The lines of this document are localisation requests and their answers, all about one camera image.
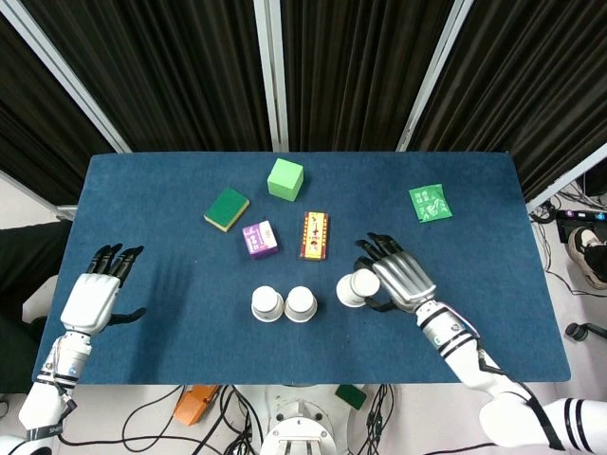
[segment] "green cube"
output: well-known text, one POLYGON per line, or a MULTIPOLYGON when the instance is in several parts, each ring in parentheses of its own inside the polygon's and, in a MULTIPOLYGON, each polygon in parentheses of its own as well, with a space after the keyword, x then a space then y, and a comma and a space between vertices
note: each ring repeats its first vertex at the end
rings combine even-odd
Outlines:
POLYGON ((267 178, 270 194, 293 202, 304 182, 304 166, 278 158, 267 178))

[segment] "robotic arm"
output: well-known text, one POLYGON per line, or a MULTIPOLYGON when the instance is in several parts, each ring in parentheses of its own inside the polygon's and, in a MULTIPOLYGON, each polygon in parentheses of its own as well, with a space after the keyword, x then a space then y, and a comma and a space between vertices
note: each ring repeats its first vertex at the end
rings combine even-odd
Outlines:
POLYGON ((103 246, 69 296, 61 315, 66 332, 53 343, 28 398, 19 412, 27 437, 0 437, 0 455, 51 455, 54 437, 63 431, 65 417, 76 408, 72 392, 91 353, 90 338, 108 325, 134 322, 145 314, 113 315, 120 288, 143 246, 125 249, 103 246))
POLYGON ((417 326, 468 388, 493 397, 480 412, 489 439, 498 446, 549 446, 607 454, 607 403, 567 398, 541 406, 533 392, 512 380, 485 352, 476 329, 446 303, 434 299, 436 285, 417 260, 388 235, 360 240, 369 257, 355 268, 368 268, 392 301, 366 303, 377 311, 400 309, 417 316, 417 326))

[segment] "blue tablecloth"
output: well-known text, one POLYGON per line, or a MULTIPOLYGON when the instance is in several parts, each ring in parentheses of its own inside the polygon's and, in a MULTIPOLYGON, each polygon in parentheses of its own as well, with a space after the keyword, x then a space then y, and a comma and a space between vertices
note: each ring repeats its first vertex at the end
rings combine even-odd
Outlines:
POLYGON ((89 384, 455 382, 399 311, 337 300, 366 232, 392 234, 438 285, 437 297, 474 323, 493 358, 524 381, 569 378, 542 265, 512 159, 489 153, 309 153, 294 203, 271 196, 272 153, 154 153, 93 157, 64 256, 42 348, 64 332, 72 285, 104 244, 144 245, 115 308, 140 321, 93 339, 89 384), (409 189, 442 183, 453 217, 420 224, 409 189), (230 186, 250 207, 228 233, 203 212, 230 186), (299 259, 305 211, 331 216, 328 258, 299 259), (259 261, 241 229, 268 219, 280 244, 259 261), (296 324, 263 323, 253 289, 309 287, 319 310, 296 324))

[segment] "green sponge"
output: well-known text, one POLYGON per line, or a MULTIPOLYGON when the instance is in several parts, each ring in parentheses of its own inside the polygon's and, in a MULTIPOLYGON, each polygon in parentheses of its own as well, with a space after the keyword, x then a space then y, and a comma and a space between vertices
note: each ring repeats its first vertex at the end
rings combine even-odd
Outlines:
POLYGON ((212 206, 205 212, 205 220, 216 228, 228 232, 228 229, 236 223, 238 217, 248 207, 248 199, 240 192, 232 188, 221 191, 212 206))
POLYGON ((278 158, 267 178, 270 194, 293 202, 304 182, 304 166, 278 158))

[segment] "green snack bag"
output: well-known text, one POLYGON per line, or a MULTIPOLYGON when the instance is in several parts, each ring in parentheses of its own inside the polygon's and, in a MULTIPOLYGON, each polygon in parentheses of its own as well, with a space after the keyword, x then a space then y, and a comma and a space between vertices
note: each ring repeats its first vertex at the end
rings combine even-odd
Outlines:
POLYGON ((438 183, 409 190, 420 223, 453 216, 445 200, 443 186, 438 183))

